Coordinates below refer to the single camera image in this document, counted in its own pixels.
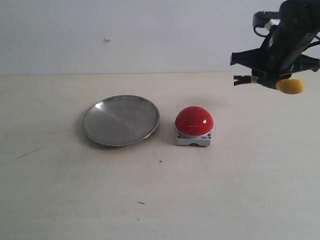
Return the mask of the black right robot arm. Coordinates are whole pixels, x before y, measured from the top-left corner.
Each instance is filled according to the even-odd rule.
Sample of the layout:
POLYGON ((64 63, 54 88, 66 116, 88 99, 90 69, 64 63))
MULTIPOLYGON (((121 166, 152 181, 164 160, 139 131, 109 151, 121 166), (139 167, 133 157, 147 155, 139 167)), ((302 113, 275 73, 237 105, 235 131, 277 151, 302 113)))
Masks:
POLYGON ((304 55, 316 45, 320 32, 318 0, 286 0, 278 11, 258 11, 253 15, 253 29, 264 28, 268 34, 259 48, 233 52, 230 65, 239 64, 254 76, 276 78, 320 68, 318 58, 304 55))

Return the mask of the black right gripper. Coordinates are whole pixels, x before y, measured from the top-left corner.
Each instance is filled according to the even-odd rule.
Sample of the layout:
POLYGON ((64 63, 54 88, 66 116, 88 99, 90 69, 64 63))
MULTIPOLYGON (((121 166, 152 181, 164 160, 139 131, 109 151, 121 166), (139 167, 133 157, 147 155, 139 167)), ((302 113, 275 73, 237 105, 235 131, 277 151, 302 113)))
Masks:
POLYGON ((304 55, 308 48, 319 45, 313 42, 318 28, 307 26, 272 26, 260 48, 233 52, 230 65, 236 64, 251 69, 256 77, 281 78, 293 73, 320 69, 320 59, 304 55))

